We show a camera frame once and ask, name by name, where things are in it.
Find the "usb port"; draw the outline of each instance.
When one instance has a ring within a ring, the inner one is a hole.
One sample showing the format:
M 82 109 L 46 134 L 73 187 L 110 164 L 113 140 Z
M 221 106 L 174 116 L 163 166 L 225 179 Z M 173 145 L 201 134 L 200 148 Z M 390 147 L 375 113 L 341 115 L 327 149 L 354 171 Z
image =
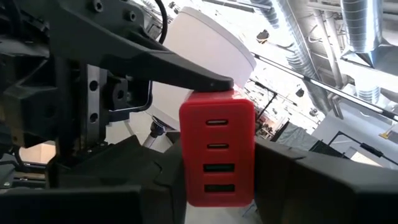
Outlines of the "usb port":
M 227 119 L 208 120 L 208 121 L 206 121 L 206 124 L 209 126 L 227 125 L 228 120 Z
M 229 148 L 228 144 L 208 144 L 208 149 L 227 149 Z
M 235 164 L 205 164 L 204 172 L 234 172 Z
M 205 192 L 234 192 L 235 185 L 234 184 L 206 184 L 205 185 Z

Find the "silver duct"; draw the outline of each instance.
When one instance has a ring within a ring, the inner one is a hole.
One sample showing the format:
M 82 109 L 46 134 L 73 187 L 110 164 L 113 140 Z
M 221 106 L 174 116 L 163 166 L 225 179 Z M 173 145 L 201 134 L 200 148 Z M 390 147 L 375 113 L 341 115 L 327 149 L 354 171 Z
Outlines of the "silver duct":
M 382 44 L 382 0 L 341 0 L 349 51 L 356 53 L 370 67 L 378 60 L 378 47 Z M 366 74 L 355 79 L 357 96 L 376 104 L 381 88 Z
M 274 28 L 271 35 L 278 33 L 280 37 L 288 38 L 287 44 L 284 44 L 286 52 L 289 52 L 286 59 L 293 70 L 306 77 L 321 80 L 288 0 L 251 0 L 251 2 L 271 7 L 270 10 L 255 10 L 260 12 Z M 304 84 L 314 106 L 322 113 L 327 114 L 331 110 L 331 106 L 326 91 L 311 83 L 305 82 Z

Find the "floor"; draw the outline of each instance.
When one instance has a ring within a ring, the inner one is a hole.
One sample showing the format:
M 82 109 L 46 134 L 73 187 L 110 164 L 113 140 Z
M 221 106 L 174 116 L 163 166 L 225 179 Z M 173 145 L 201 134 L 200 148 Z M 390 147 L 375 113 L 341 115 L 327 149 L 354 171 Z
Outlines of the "floor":
M 134 134 L 143 143 L 148 136 L 152 118 L 145 112 L 132 113 L 129 125 Z M 117 143 L 130 136 L 124 122 L 113 123 L 107 128 L 107 142 Z M 164 152 L 171 146 L 170 141 L 162 136 L 157 138 L 152 148 Z M 197 208 L 187 205 L 186 224 L 260 224 L 261 221 L 253 207 L 246 208 Z

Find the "white container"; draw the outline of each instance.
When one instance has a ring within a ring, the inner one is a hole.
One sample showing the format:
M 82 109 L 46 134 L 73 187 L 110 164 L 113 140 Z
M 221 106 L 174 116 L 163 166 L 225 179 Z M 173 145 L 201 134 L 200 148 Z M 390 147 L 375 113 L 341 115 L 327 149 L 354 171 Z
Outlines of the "white container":
M 231 77 L 240 88 L 256 67 L 250 51 L 233 34 L 196 9 L 185 7 L 169 25 L 164 45 L 208 70 Z M 190 90 L 154 83 L 148 113 L 180 130 L 178 111 Z

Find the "red charger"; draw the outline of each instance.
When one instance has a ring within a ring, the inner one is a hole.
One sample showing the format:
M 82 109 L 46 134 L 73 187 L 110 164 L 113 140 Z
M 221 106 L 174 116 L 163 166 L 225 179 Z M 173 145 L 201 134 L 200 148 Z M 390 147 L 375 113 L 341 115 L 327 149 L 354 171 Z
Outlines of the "red charger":
M 231 90 L 193 92 L 180 108 L 188 202 L 240 207 L 254 198 L 253 102 Z

